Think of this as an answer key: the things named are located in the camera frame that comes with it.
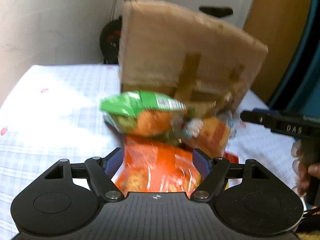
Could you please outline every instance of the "gray panel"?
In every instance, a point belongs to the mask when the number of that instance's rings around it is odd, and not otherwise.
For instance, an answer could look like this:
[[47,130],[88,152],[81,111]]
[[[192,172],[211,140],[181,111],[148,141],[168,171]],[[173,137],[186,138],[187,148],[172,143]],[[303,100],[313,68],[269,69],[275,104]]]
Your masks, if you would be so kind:
[[[14,240],[44,240],[22,233]],[[209,205],[188,200],[184,193],[130,193],[119,203],[105,204],[86,227],[50,240],[263,240],[226,227]],[[297,240],[289,232],[276,240]]]

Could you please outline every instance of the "orange image on package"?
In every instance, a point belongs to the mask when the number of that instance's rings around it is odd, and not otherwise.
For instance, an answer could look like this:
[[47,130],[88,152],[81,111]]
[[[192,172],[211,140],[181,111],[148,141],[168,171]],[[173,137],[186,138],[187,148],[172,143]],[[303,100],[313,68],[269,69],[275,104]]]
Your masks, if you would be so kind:
[[150,139],[127,136],[125,168],[116,186],[126,195],[134,192],[186,192],[198,186],[200,174],[192,153]]

